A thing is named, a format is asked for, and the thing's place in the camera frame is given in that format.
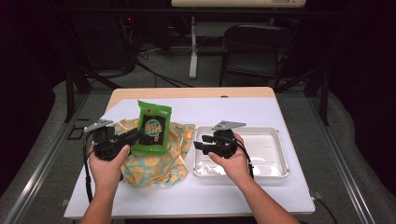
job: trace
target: finger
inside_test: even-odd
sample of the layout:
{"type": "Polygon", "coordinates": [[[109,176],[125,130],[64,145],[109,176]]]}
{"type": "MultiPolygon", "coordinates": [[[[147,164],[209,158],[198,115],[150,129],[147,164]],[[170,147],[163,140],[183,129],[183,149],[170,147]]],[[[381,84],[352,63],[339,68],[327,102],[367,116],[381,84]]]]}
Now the finger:
{"type": "Polygon", "coordinates": [[[214,152],[209,152],[208,156],[210,158],[210,160],[212,160],[213,162],[217,163],[218,165],[221,165],[222,163],[222,157],[218,156],[216,153],[214,152]]]}
{"type": "Polygon", "coordinates": [[[122,164],[125,162],[126,158],[128,157],[130,151],[131,151],[131,147],[125,145],[119,152],[119,155],[117,155],[117,157],[113,159],[113,162],[117,166],[121,167],[122,164]]]}

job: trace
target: person's left hand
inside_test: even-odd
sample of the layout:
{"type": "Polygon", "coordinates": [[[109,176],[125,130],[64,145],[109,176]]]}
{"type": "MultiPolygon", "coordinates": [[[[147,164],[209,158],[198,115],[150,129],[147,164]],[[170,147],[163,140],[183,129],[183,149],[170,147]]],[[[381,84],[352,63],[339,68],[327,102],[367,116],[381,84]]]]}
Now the person's left hand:
{"type": "Polygon", "coordinates": [[[112,161],[102,161],[95,156],[93,144],[90,146],[90,168],[95,181],[95,194],[115,193],[120,182],[120,168],[129,155],[131,147],[126,145],[112,161]]]}

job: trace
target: white tabletop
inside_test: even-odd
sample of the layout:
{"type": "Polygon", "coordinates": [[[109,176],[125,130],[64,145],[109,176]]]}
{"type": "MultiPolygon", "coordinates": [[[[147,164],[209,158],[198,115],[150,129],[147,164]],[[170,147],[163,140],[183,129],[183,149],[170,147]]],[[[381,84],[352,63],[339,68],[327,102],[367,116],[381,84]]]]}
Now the white tabletop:
{"type": "MultiPolygon", "coordinates": [[[[162,98],[139,99],[172,107],[171,121],[192,123],[196,127],[213,126],[221,120],[244,122],[247,127],[272,127],[279,130],[279,138],[290,173],[279,179],[257,182],[287,211],[311,214],[315,205],[309,195],[303,171],[275,97],[233,98],[162,98]]],[[[105,113],[103,119],[117,122],[138,118],[140,109],[136,99],[122,100],[105,113]]],[[[251,215],[242,193],[229,179],[202,179],[192,173],[193,144],[185,162],[189,168],[186,179],[170,188],[138,189],[120,182],[112,216],[138,217],[227,217],[251,215]]],[[[85,190],[85,172],[81,170],[65,217],[79,219],[89,203],[85,190]]]]}

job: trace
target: wrist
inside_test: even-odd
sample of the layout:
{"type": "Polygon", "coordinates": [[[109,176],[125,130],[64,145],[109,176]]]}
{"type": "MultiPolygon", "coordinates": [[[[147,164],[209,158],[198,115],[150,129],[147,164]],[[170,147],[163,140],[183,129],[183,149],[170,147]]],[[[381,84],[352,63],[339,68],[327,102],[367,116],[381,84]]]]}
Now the wrist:
{"type": "Polygon", "coordinates": [[[95,199],[102,199],[102,200],[111,200],[113,201],[116,195],[115,190],[96,190],[93,198],[95,199]]]}
{"type": "Polygon", "coordinates": [[[117,186],[95,186],[95,196],[99,195],[101,197],[114,197],[116,195],[117,186]]]}
{"type": "Polygon", "coordinates": [[[245,185],[248,185],[250,182],[254,182],[254,179],[251,178],[251,176],[249,174],[247,174],[247,175],[240,175],[240,176],[234,178],[233,182],[235,183],[235,185],[238,188],[241,189],[245,185]]]}

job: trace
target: yellow cloth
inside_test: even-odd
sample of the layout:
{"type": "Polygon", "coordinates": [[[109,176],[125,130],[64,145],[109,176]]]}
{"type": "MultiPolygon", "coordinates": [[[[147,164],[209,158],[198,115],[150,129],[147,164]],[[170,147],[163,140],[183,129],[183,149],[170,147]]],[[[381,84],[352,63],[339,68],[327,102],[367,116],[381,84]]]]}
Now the yellow cloth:
{"type": "MultiPolygon", "coordinates": [[[[124,119],[115,126],[116,134],[130,131],[137,124],[138,119],[124,119]]],[[[133,154],[121,167],[124,181],[136,187],[169,187],[183,180],[188,174],[184,159],[189,151],[194,129],[193,124],[171,122],[165,155],[135,155],[132,149],[133,154]]]]}

